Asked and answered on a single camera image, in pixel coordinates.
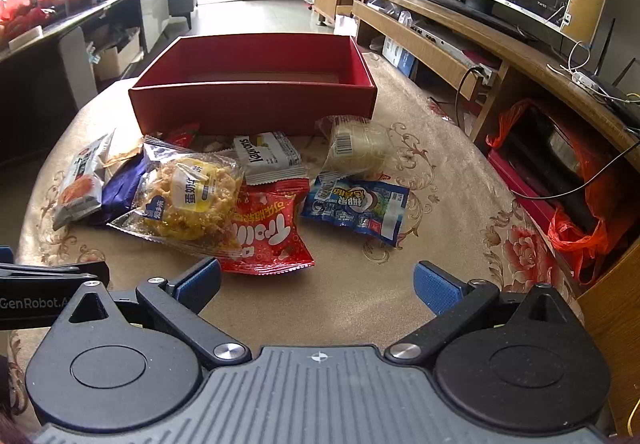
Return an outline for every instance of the white box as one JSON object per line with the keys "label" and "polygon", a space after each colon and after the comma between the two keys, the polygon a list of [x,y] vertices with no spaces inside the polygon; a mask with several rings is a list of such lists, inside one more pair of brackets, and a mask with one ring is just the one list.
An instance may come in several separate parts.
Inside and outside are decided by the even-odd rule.
{"label": "white box", "polygon": [[95,66],[95,75],[100,81],[117,78],[140,54],[140,30],[137,30],[129,43],[118,52],[116,46],[100,53],[100,62]]}

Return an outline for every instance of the white cabinet door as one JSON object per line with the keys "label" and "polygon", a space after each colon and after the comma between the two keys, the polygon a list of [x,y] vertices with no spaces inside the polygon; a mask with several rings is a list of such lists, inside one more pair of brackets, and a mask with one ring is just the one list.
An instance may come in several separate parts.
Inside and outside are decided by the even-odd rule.
{"label": "white cabinet door", "polygon": [[168,0],[140,0],[146,51],[151,52],[169,21]]}

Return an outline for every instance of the tv base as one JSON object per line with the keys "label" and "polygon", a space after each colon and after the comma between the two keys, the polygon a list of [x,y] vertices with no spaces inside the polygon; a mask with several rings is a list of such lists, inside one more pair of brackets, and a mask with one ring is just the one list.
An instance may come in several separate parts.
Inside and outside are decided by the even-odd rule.
{"label": "tv base", "polygon": [[434,4],[439,4],[443,7],[449,8],[451,10],[455,10],[460,14],[464,14],[469,18],[473,18],[474,20],[478,20],[489,27],[493,27],[494,29],[499,30],[507,34],[508,36],[514,37],[519,40],[531,40],[535,39],[532,36],[524,33],[516,26],[511,23],[507,23],[504,20],[500,20],[495,16],[491,15],[491,10],[494,6],[493,1],[491,0],[464,0],[464,2],[460,2],[460,0],[429,0]]}

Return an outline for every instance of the open cardboard box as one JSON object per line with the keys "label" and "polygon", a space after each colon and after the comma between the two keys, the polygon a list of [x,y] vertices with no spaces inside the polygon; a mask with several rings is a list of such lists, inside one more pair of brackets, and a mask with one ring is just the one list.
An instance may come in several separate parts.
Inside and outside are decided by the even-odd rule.
{"label": "open cardboard box", "polygon": [[129,90],[143,134],[315,134],[335,114],[371,118],[376,85],[349,36],[229,34],[174,41]]}

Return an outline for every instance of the red flower print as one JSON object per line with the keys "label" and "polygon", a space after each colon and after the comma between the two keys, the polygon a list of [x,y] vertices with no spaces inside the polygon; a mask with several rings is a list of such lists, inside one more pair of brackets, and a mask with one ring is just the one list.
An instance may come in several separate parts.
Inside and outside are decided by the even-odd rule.
{"label": "red flower print", "polygon": [[528,292],[540,281],[556,288],[562,285],[558,262],[535,229],[512,226],[502,244],[502,253],[513,273],[513,284],[507,285],[505,291]]}

